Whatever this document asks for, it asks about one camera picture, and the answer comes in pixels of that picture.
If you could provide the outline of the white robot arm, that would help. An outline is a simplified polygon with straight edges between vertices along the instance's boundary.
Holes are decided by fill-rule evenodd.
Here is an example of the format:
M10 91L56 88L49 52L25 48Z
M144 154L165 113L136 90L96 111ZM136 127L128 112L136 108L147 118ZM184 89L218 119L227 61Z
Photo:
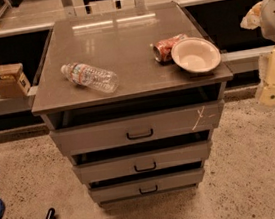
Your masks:
M275 0L262 0L253 5L240 23L244 29L261 29L262 36L273 42L268 53L260 54L259 79L256 91L258 104L265 107L275 107Z

